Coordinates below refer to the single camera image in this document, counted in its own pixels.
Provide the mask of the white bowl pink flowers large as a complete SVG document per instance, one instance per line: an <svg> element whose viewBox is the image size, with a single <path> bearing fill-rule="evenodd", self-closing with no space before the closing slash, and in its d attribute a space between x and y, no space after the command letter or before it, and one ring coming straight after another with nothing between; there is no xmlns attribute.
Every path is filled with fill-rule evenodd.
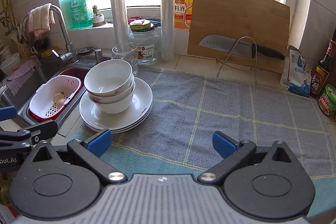
<svg viewBox="0 0 336 224"><path fill-rule="evenodd" d="M107 114L118 114L125 111L131 105L134 90L135 90L135 82L131 86L130 92L127 95L127 97L113 103L98 103L94 100L92 95L88 95L88 97L99 108L100 111Z"/></svg>

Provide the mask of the white plate fruit print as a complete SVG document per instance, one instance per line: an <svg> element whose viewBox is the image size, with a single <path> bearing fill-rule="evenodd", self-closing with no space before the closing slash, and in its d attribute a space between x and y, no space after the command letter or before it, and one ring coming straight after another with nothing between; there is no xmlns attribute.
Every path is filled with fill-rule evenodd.
<svg viewBox="0 0 336 224"><path fill-rule="evenodd" d="M85 92L79 104L79 113L84 123L94 131L109 129L112 133L126 132L140 124L150 113L153 93L142 79L135 78L135 91L131 105L118 114L107 114L89 99Z"/></svg>

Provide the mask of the purple rag on sink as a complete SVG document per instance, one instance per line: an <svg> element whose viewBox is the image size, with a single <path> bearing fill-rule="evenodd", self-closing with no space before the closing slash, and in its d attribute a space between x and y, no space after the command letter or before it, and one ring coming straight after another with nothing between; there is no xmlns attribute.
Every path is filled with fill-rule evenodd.
<svg viewBox="0 0 336 224"><path fill-rule="evenodd" d="M21 87L30 79L34 71L41 66L37 57L28 58L15 72L5 77L3 84L6 85L11 94L15 96Z"/></svg>

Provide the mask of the white colander basket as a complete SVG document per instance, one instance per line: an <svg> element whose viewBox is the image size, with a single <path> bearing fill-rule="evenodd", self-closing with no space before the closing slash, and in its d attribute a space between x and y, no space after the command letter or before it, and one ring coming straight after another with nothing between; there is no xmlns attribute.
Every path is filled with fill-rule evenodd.
<svg viewBox="0 0 336 224"><path fill-rule="evenodd" d="M59 75L42 84L30 100L29 110L34 116L42 120L55 119L76 96L81 88L81 80L77 77ZM57 109L53 102L56 93L63 93L66 97L64 105Z"/></svg>

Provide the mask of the clear drinking glass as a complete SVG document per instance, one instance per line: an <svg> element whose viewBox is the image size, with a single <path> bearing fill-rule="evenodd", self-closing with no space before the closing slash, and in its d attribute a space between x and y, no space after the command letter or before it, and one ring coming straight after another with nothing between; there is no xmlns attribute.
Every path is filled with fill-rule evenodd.
<svg viewBox="0 0 336 224"><path fill-rule="evenodd" d="M131 67L133 75L138 75L138 50L137 46L132 42L115 45L112 49L113 59L127 61Z"/></svg>

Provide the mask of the small potted plant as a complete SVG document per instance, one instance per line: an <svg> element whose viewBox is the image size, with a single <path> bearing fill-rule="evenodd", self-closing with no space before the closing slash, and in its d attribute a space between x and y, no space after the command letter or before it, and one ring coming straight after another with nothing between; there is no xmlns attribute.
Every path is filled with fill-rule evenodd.
<svg viewBox="0 0 336 224"><path fill-rule="evenodd" d="M92 18L93 27L100 27L106 24L104 14L100 13L96 5L92 6L92 11L93 11L93 18Z"/></svg>

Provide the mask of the white bowl small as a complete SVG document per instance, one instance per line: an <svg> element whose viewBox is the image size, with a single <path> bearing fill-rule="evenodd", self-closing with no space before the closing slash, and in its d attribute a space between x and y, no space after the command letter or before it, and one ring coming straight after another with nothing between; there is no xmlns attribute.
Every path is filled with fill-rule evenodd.
<svg viewBox="0 0 336 224"><path fill-rule="evenodd" d="M127 61L107 60L89 70L84 79L84 86L88 92L97 96L115 96L131 86L132 76L133 69Z"/></svg>

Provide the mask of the glass jar green lid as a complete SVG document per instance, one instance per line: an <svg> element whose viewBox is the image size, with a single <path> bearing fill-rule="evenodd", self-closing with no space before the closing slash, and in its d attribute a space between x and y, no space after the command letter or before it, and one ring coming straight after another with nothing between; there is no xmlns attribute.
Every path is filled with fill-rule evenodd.
<svg viewBox="0 0 336 224"><path fill-rule="evenodd" d="M137 46L138 62L141 65L151 65L158 59L161 35L155 26L147 19L136 19L129 23L129 40Z"/></svg>

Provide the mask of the orange cooking wine bottle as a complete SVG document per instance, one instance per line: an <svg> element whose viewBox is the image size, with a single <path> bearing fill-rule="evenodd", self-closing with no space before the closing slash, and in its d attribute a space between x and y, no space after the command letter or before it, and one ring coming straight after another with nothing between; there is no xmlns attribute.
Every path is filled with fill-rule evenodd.
<svg viewBox="0 0 336 224"><path fill-rule="evenodd" d="M193 0L174 0L174 26L188 30L191 23Z"/></svg>

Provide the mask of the pink white dish cloth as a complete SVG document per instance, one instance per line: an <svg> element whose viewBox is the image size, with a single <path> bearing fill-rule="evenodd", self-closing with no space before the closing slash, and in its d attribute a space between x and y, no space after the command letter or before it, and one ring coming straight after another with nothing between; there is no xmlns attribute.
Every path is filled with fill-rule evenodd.
<svg viewBox="0 0 336 224"><path fill-rule="evenodd" d="M51 30L50 25L55 24L51 4L47 3L32 9L28 14L27 24L27 32L34 34L36 38L49 32Z"/></svg>

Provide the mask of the white bowl front pale flowers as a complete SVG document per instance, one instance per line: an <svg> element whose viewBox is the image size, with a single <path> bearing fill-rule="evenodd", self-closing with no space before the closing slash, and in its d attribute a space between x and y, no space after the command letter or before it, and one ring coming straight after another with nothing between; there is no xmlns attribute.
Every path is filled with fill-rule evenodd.
<svg viewBox="0 0 336 224"><path fill-rule="evenodd" d="M84 79L88 95L98 103L113 103L127 97L135 79L133 73L124 76L104 75L89 71Z"/></svg>

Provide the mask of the green lid sauce jar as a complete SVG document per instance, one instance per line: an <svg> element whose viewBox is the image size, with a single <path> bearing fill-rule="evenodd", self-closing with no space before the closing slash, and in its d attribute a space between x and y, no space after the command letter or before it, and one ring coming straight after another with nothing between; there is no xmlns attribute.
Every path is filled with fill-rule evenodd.
<svg viewBox="0 0 336 224"><path fill-rule="evenodd" d="M335 87L331 84L326 85L325 90L318 100L318 106L327 117L335 116L336 91Z"/></svg>

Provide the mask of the red wash basin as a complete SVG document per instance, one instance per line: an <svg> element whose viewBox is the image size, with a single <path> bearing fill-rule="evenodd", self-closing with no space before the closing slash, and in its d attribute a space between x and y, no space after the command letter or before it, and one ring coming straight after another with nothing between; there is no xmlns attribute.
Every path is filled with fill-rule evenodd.
<svg viewBox="0 0 336 224"><path fill-rule="evenodd" d="M79 78L81 80L81 88L78 91L78 93L76 94L76 96L70 101L70 103L60 113L60 115L58 117L56 117L54 120L60 118L63 114L65 114L66 111L75 103L75 101L77 100L77 98L80 95L81 90L84 88L84 78L85 78L87 72L88 72L87 68L70 67L70 68L65 69L64 71L62 71L59 74L59 75L68 75L68 76L73 76L73 77ZM27 108L27 114L29 114L29 116L31 118L33 118L34 120L36 120L37 122L47 121L47 120L39 119L38 117L34 116L34 114L32 114L29 110L29 105L28 105L28 108Z"/></svg>

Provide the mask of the green dish soap bottle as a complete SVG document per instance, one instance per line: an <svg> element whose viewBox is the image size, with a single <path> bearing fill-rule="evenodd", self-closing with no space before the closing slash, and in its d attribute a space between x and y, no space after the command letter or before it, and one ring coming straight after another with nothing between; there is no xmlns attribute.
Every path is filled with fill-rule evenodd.
<svg viewBox="0 0 336 224"><path fill-rule="evenodd" d="M87 0L68 0L73 29L92 26L92 10L87 6Z"/></svg>

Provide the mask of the steel kitchen faucet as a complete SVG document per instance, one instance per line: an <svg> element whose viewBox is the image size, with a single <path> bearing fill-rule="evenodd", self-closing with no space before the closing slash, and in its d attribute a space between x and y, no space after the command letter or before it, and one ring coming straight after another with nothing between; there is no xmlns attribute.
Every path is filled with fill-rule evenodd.
<svg viewBox="0 0 336 224"><path fill-rule="evenodd" d="M76 63L79 61L79 58L77 56L75 47L73 45L73 43L70 40L70 36L68 34L68 30L66 28L66 24L64 21L64 16L63 13L60 9L60 7L51 4L51 10L54 12L54 15L56 15L58 22L59 22L59 26L60 29L62 31L63 34L63 39L65 42L65 46L66 46L66 51L62 54L58 54L55 50L52 50L52 53L57 56L62 62L64 63ZM25 31L27 32L28 30L28 24L27 24L27 20L28 20L28 14L25 16L24 20L23 20L23 27L25 28Z"/></svg>

